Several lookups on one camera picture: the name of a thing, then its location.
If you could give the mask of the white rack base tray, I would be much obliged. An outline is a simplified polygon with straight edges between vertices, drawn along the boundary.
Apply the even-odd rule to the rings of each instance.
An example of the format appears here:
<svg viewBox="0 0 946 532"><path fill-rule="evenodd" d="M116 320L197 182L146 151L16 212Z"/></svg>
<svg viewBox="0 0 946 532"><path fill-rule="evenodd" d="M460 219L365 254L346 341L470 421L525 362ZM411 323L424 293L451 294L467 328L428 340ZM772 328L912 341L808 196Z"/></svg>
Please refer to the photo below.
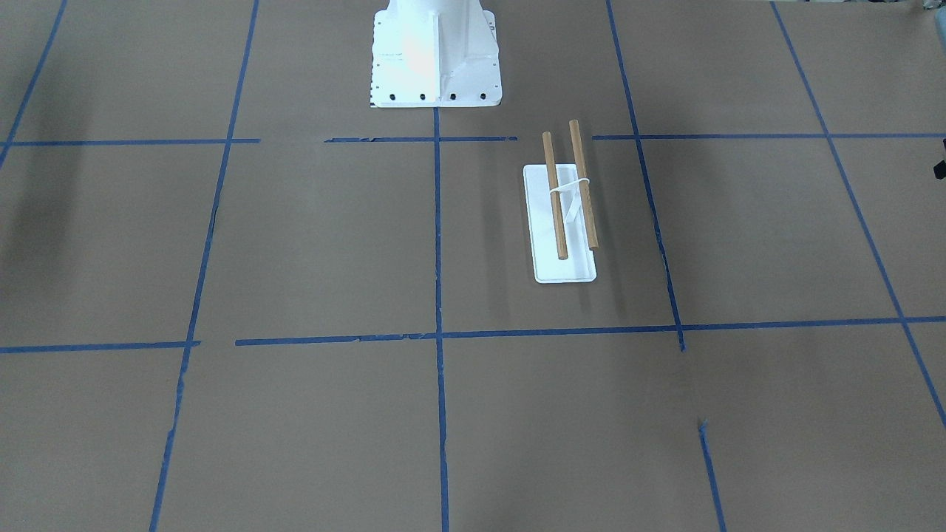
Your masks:
<svg viewBox="0 0 946 532"><path fill-rule="evenodd" d="M575 164L557 165L559 185L578 179ZM594 251L588 248L585 221L565 225L568 259L558 260L545 164L523 166L525 208L528 220L534 279L540 284L594 282L597 276Z"/></svg>

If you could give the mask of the wooden rack rod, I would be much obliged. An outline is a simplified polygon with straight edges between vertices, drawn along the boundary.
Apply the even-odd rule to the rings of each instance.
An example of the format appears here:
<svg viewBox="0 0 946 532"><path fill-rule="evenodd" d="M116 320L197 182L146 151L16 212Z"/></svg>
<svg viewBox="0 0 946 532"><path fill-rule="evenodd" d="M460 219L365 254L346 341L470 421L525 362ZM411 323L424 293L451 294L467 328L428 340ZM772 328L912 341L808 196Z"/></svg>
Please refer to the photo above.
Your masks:
<svg viewBox="0 0 946 532"><path fill-rule="evenodd" d="M561 205L561 191L559 191L559 181L557 173L557 162L555 161L553 135L551 132L542 132L542 149L544 161L546 164L546 173L548 181L548 195L551 202L551 218L553 218L555 247L557 247L558 260L568 259L567 239L565 239L565 222Z"/></svg>
<svg viewBox="0 0 946 532"><path fill-rule="evenodd" d="M571 119L568 125L570 126L572 154L574 154L576 174L578 176L578 189L582 202L582 215L585 221L588 248L591 249L591 251L596 251L600 246L600 242L596 227L596 216L591 201L587 156L585 156L584 145L582 145L580 122L578 119Z"/></svg>

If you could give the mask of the white rack upright bracket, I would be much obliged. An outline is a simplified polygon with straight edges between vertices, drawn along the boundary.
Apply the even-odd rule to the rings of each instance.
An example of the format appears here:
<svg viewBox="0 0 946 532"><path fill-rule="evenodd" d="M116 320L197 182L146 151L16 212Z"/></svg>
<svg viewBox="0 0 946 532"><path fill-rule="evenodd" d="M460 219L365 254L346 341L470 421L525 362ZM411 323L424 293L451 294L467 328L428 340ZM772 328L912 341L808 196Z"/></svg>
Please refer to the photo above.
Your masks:
<svg viewBox="0 0 946 532"><path fill-rule="evenodd" d="M578 216L585 218L584 211L584 199L582 198L582 192L584 191L585 185L589 183L589 179L579 178L568 184L558 185L556 188L551 188L548 194L551 196L558 194L559 202L567 200L564 203L564 215L563 222L565 225L572 225L572 223L577 222Z"/></svg>

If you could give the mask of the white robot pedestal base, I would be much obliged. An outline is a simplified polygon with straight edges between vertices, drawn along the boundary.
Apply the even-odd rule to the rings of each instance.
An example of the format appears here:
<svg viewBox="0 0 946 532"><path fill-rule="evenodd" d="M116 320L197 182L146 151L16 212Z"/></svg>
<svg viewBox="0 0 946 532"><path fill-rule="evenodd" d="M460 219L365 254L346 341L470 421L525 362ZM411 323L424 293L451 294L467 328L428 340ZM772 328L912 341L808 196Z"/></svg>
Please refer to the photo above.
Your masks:
<svg viewBox="0 0 946 532"><path fill-rule="evenodd" d="M501 104L496 19L480 1L391 1L372 30L372 107Z"/></svg>

